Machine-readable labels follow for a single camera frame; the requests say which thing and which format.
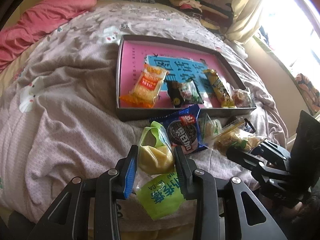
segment red label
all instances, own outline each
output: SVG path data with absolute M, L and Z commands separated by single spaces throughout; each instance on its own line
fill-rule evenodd
M 192 114 L 180 116 L 179 119 L 184 126 L 196 123 L 196 118 Z
M 151 75 L 143 75 L 139 84 L 153 91 L 156 89 L 156 85 L 158 84 L 158 78 L 155 78 Z

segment bed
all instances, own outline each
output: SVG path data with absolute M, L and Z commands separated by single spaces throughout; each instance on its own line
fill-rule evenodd
M 161 4 L 99 0 L 29 47 L 0 74 L 1 206 L 37 222 L 73 177 L 98 177 L 139 141 L 148 121 L 121 122 L 115 114 L 119 39 L 106 42 L 104 30 L 111 26 L 121 35 L 159 36 L 219 51 L 254 94 L 257 109 L 249 119 L 257 134 L 285 147 L 287 129 L 260 77 L 198 20 Z M 215 177 L 238 176 L 251 189 L 257 185 L 248 170 L 218 151 L 188 157 Z M 149 180 L 138 173 L 135 186 Z M 194 222 L 193 201 L 156 221 L 135 194 L 118 204 L 123 232 L 170 230 Z

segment pink pillow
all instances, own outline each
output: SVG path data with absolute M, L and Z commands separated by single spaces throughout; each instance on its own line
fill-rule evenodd
M 97 0 L 42 0 L 25 11 L 17 24 L 0 31 L 0 72 L 30 45 L 96 3 Z

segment beige curtain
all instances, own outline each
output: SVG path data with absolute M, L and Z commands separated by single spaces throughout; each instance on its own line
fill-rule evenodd
M 260 28 L 264 0 L 232 0 L 233 24 L 226 32 L 230 41 L 246 43 Z

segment silver screw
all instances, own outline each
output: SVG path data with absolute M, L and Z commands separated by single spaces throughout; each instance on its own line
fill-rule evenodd
M 204 170 L 196 169 L 196 170 L 195 170 L 195 174 L 201 176 L 201 175 L 204 174 Z
M 118 171 L 116 169 L 108 170 L 109 175 L 116 175 L 117 173 L 118 173 Z
M 241 182 L 241 179 L 238 178 L 238 177 L 233 177 L 233 178 L 231 179 L 231 181 L 232 181 L 234 184 L 239 184 L 239 183 Z
M 78 184 L 80 182 L 81 182 L 81 178 L 80 177 L 75 177 L 75 178 L 72 179 L 72 183 L 73 184 Z

